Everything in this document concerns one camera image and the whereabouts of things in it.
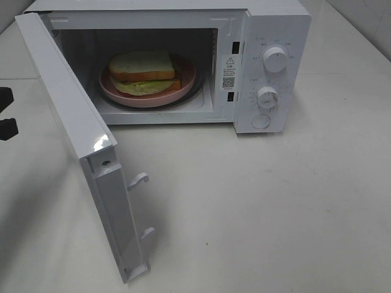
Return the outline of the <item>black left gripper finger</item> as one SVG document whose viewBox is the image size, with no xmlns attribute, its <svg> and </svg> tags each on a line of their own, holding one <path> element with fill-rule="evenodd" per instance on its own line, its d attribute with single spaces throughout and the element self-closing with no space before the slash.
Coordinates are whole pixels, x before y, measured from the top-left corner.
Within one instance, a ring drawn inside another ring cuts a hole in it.
<svg viewBox="0 0 391 293">
<path fill-rule="evenodd" d="M 9 87 L 0 87 L 0 112 L 5 110 L 14 102 L 12 89 Z"/>
<path fill-rule="evenodd" d="M 18 127 L 14 118 L 0 121 L 0 140 L 6 141 L 18 134 Z"/>
</svg>

